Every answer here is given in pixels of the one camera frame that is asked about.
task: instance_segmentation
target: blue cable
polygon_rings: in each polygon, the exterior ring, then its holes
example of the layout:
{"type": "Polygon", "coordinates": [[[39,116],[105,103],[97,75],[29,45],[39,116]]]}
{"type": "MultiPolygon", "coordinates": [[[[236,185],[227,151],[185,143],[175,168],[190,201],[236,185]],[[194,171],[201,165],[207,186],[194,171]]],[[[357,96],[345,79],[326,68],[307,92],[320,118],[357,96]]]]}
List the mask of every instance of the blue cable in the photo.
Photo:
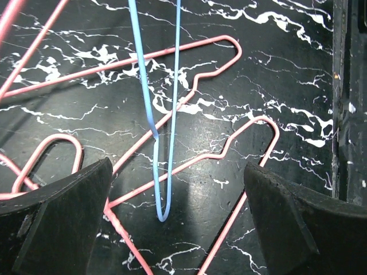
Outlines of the blue cable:
{"type": "Polygon", "coordinates": [[[159,135],[157,128],[154,124],[153,112],[150,103],[150,94],[147,81],[147,73],[145,68],[145,60],[143,53],[143,43],[140,34],[138,11],[136,9],[135,0],[128,0],[130,8],[130,17],[132,24],[132,32],[134,34],[136,55],[138,56],[138,65],[140,71],[140,80],[142,82],[144,104],[146,110],[146,116],[149,127],[153,133],[155,139],[153,146],[153,180],[154,180],[154,193],[155,202],[157,208],[157,216],[161,222],[164,222],[169,214],[171,207],[171,173],[172,173],[172,161],[173,161],[173,145],[174,145],[174,131],[175,131],[175,118],[176,118],[176,105],[177,105],[177,78],[178,78],[178,55],[179,55],[179,29],[180,29],[180,13],[181,13],[181,0],[177,0],[177,21],[176,21],[176,43],[175,43],[175,71],[174,71],[174,90],[173,90],[173,111],[172,111],[172,125],[171,125],[171,140],[169,151],[169,163],[168,163],[168,181],[167,181],[167,203],[165,213],[162,215],[161,206],[161,192],[159,189],[159,173],[158,173],[158,153],[159,153],[159,135]]]}
{"type": "Polygon", "coordinates": [[[163,218],[168,217],[168,213],[170,211],[171,206],[172,164],[173,164],[173,151],[174,151],[174,136],[176,129],[176,111],[177,111],[180,22],[181,22],[181,0],[177,0],[176,38],[175,38],[175,52],[174,52],[174,78],[173,78],[173,95],[172,95],[172,122],[171,122],[171,136],[170,136],[170,151],[168,155],[168,171],[167,171],[167,206],[163,218]]]}

